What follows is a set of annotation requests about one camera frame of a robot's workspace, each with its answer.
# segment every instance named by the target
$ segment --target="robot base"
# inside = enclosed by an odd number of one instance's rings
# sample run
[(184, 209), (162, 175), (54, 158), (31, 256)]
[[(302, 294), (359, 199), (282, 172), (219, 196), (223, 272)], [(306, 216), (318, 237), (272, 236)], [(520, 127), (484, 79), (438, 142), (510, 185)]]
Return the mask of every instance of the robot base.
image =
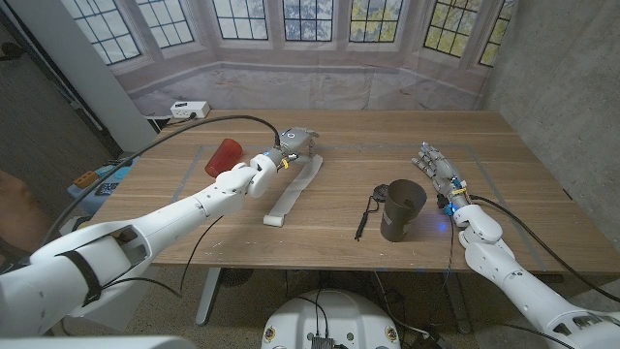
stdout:
[[(315, 301), (317, 291), (301, 295)], [(294, 348), (381, 348), (398, 349), (400, 341), (394, 323), (376, 304), (364, 297), (343, 290), (321, 290), (318, 304), (323, 307), (328, 324), (320, 309), (319, 335), (315, 304), (294, 298), (269, 318), (264, 326), (263, 349)]]

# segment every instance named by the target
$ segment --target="electrical outlet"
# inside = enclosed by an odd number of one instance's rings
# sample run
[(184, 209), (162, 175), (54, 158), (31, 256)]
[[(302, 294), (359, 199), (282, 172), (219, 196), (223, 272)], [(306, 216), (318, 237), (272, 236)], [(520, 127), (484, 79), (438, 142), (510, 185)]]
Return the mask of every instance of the electrical outlet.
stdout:
[(170, 107), (172, 117), (188, 118), (192, 112), (196, 113), (196, 118), (205, 118), (211, 108), (207, 102), (176, 102)]

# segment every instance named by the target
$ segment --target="wooden table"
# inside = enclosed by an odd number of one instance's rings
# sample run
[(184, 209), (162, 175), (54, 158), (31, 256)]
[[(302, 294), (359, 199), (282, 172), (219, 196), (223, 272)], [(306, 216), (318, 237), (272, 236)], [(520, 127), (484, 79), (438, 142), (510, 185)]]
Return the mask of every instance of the wooden table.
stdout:
[[(411, 163), (421, 142), (427, 141), (455, 162), (470, 193), (508, 205), (576, 270), (620, 271), (620, 255), (497, 112), (212, 111), (209, 117), (232, 113), (264, 118), (281, 130), (299, 126), (317, 131), (321, 135), (316, 139), (317, 153), (324, 157), (324, 163), (287, 215), (283, 228), (263, 225), (263, 216), (301, 166), (281, 171), (261, 198), (248, 197), (241, 212), (223, 218), (202, 240), (193, 264), (445, 270), (450, 255), (450, 221), (435, 205), (430, 179)], [(160, 137), (169, 132), (164, 130)], [(273, 136), (263, 125), (247, 120), (187, 131), (142, 156), (93, 222), (141, 216), (202, 190), (214, 181), (203, 168), (223, 138), (241, 143), (243, 160), (247, 161), (267, 149)], [(373, 188), (398, 178), (421, 184), (428, 195), (412, 231), (402, 242), (389, 242), (379, 232), (381, 213), (375, 213), (369, 216), (361, 240), (355, 241)], [(504, 240), (523, 267), (564, 271), (504, 214), (490, 206), (484, 208), (502, 225)], [(185, 264), (205, 228), (169, 247), (156, 263)], [(469, 270), (457, 237), (451, 268)]]

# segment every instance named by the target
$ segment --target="window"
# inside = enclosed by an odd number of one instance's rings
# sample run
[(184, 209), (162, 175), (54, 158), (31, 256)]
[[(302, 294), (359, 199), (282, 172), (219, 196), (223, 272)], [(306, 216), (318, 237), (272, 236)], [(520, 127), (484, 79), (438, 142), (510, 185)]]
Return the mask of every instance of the window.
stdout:
[(493, 63), (495, 62), (495, 55), (500, 49), (500, 44), (502, 44), (504, 33), (506, 33), (506, 27), (508, 27), (508, 22), (511, 20), (513, 8), (514, 0), (504, 1), (502, 10), (500, 11), (497, 20), (495, 21), (495, 26), (493, 26), (491, 36), (488, 38), (488, 42), (486, 43), (486, 47), (484, 48), (484, 53), (480, 58), (481, 64), (489, 67), (493, 66)]
[(393, 43), (402, 0), (354, 0), (351, 8), (352, 43)]
[(333, 0), (284, 0), (287, 41), (331, 41)]
[(424, 46), (460, 58), (480, 5), (481, 0), (438, 0)]
[(138, 0), (138, 4), (160, 48), (194, 41), (178, 0)]
[(113, 0), (62, 0), (79, 29), (107, 65), (140, 55)]
[(267, 40), (263, 0), (213, 0), (222, 39)]

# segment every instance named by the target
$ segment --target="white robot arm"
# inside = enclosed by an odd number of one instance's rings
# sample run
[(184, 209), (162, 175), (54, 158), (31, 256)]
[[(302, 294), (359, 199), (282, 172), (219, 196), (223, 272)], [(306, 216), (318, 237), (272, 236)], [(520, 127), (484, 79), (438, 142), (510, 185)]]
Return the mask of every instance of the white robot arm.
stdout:
[(279, 148), (237, 164), (215, 183), (143, 217), (85, 227), (45, 245), (30, 265), (0, 275), (0, 337), (41, 335), (65, 315), (80, 316), (127, 290), (166, 247), (209, 219), (242, 209), (245, 195), (258, 198), (283, 159), (294, 160), (318, 137), (293, 128)]
[[(444, 210), (463, 230), (467, 265), (497, 285), (514, 306), (541, 333), (573, 348), (617, 348), (620, 312), (602, 313), (574, 306), (525, 270), (502, 240), (502, 227), (478, 205), (472, 205), (466, 183), (452, 162), (435, 147), (422, 144), (420, 159), (412, 161), (448, 199)], [(551, 348), (566, 346), (547, 340)]]

